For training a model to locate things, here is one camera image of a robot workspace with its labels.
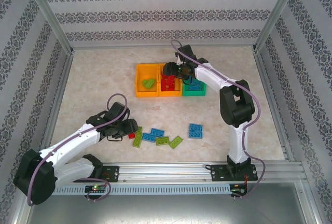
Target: red lego brick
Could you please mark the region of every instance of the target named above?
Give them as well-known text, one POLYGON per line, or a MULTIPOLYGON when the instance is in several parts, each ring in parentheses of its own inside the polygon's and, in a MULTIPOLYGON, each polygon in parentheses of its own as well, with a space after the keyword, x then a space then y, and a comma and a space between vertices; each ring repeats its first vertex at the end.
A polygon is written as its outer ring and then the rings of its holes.
POLYGON ((133 138, 135 138, 135 133, 130 133, 130 134, 128 135, 128 137, 129 137, 129 139, 133 139, 133 138))
POLYGON ((161 90, 174 91, 175 90, 175 76, 167 76, 161 73, 161 90))

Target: beige floor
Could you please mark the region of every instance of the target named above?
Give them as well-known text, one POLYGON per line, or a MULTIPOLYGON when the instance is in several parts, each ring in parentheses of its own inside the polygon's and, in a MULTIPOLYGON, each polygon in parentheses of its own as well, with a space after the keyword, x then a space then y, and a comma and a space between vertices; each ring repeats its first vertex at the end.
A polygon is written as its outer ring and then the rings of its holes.
MULTIPOLYGON (((227 76, 249 82, 260 101, 262 115, 250 129, 248 151, 265 160, 284 159, 250 47, 195 46, 193 51, 227 76)), ((103 162, 225 161, 229 127, 220 116, 219 96, 210 88, 205 97, 135 97, 136 64, 175 59, 171 47, 76 51, 52 144, 76 131, 90 116, 105 110, 109 96, 120 92, 128 98, 130 117, 144 132, 159 128, 170 139, 179 135, 184 141, 173 150, 168 145, 156 146, 147 141, 135 148, 127 137, 122 142, 104 139, 77 158, 91 153, 103 162), (189 123, 204 123, 203 139, 188 138, 189 123)))

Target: blue lego brick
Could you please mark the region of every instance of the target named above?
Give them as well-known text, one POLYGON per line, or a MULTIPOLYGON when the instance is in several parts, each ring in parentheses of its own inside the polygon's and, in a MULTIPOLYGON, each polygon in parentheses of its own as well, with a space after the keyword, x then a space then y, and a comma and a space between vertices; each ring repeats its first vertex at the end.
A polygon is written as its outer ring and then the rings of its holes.
POLYGON ((203 132, 203 125, 201 125, 201 124, 189 124, 189 131, 203 132))
POLYGON ((193 80, 193 81, 190 83, 190 86, 201 86, 201 82, 198 81, 198 80, 193 80))
POLYGON ((160 129, 156 129, 156 128, 152 128, 151 129, 151 134, 157 137, 164 137, 164 133, 165 131, 160 130, 160 129))
POLYGON ((201 91, 201 86, 189 86, 189 91, 201 91))
POLYGON ((189 138, 203 138, 203 132, 189 131, 189 138))
POLYGON ((156 142, 156 136, 154 136, 150 133, 143 133, 142 140, 155 143, 156 142))

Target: lime green brick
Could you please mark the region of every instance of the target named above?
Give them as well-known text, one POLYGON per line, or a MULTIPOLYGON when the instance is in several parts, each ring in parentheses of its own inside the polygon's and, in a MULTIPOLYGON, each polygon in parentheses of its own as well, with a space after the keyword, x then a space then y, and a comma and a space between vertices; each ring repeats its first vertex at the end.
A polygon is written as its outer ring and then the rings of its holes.
POLYGON ((136 133, 142 133, 142 131, 143 131, 143 128, 142 128, 142 127, 139 127, 139 129, 137 130, 136 133))
POLYGON ((150 89, 154 86, 156 80, 149 79, 149 80, 143 80, 142 84, 145 88, 150 89))
POLYGON ((175 149, 182 142, 182 140, 183 138, 177 136, 173 141, 171 141, 170 146, 172 147, 172 149, 175 149))
POLYGON ((142 133, 136 133, 134 142, 133 142, 133 146, 139 148, 141 146, 141 142, 142 142, 142 133))
POLYGON ((156 145, 166 145, 170 143, 169 137, 158 137, 156 138, 156 145))

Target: robotic arm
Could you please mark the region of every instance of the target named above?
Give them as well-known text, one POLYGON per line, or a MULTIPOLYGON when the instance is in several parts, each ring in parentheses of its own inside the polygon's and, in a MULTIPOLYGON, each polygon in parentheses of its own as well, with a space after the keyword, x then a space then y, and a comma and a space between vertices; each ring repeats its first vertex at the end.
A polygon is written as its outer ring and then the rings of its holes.
POLYGON ((86 177, 101 178, 103 163, 91 154, 85 155, 75 162, 67 162, 85 148, 98 143, 105 137, 120 138, 120 140, 112 141, 121 141, 123 136, 136 132, 138 130, 137 122, 134 119, 129 119, 130 110, 127 108, 125 114, 114 123, 84 133, 88 129, 115 119, 124 111, 124 108, 125 106, 115 102, 108 111, 91 116, 86 124, 56 145, 38 153, 34 150, 27 151, 23 155, 14 177, 14 184, 27 195, 32 174, 41 160, 50 152, 53 153, 53 156, 50 156, 42 164, 33 182, 31 200, 34 204, 43 203, 55 189, 73 181, 86 177), (54 149, 76 134, 79 135, 54 152, 54 149))
MULTIPOLYGON (((223 120, 230 126, 231 147, 227 156, 227 170, 232 177, 236 177, 240 171, 245 170, 251 164, 251 159, 245 154, 242 147, 242 135, 243 128, 252 119, 255 107, 251 96, 229 81, 236 82, 249 90, 248 83, 245 80, 235 81, 220 72, 218 74, 213 73, 212 71, 216 70, 212 65, 204 58, 197 60, 190 45, 181 46, 178 48, 178 51, 179 53, 175 53, 175 56, 178 58, 177 63, 167 63, 163 68, 163 73, 165 75, 175 75, 182 80, 188 80, 191 76, 204 82, 219 93, 220 113, 223 120), (180 53, 197 60, 199 63, 204 64, 204 66, 190 61, 180 53)), ((244 143, 245 147, 247 147, 247 135, 244 137, 244 143)))
MULTIPOLYGON (((178 57, 177 63, 167 63, 163 73, 186 80, 191 76, 203 81, 219 93, 220 113, 223 120, 230 126, 231 147, 227 156, 227 171, 228 175, 236 179, 251 166, 251 159, 243 149, 247 146, 247 135, 243 137, 243 130, 255 112, 253 99, 245 92, 249 90, 248 83, 245 80, 230 79, 217 72, 206 59, 197 59, 190 45, 181 46, 178 51, 175 53, 178 57)), ((134 119, 129 119, 129 115, 129 109, 125 110, 125 106, 116 102, 108 111, 91 116, 80 129, 56 145, 40 152, 27 151, 18 167, 13 180, 14 184, 25 195, 28 195, 29 187, 31 187, 29 191, 31 201, 34 204, 40 204, 47 200, 56 188, 63 185, 87 177, 101 179, 103 163, 93 155, 85 155, 72 163, 67 162, 105 137, 117 139, 108 139, 109 141, 121 141, 123 136, 136 132, 137 123, 134 119)))

